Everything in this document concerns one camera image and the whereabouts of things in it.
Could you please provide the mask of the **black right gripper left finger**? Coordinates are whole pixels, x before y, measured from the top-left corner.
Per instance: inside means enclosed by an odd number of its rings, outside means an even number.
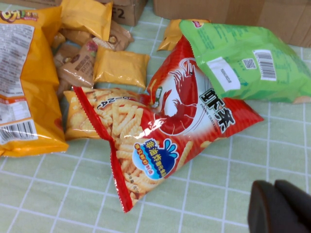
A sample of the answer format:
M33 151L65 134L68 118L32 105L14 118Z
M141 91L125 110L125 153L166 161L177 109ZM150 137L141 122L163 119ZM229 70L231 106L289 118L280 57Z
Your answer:
M251 233L305 233L307 228L276 188L276 182L254 181L248 209Z

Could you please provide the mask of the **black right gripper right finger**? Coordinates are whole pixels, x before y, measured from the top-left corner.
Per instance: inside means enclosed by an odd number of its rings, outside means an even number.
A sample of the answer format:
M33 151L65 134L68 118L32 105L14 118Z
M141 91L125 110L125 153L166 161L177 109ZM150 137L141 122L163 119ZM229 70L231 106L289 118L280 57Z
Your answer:
M286 180L276 180L276 188L293 209L299 222L311 232L311 196Z

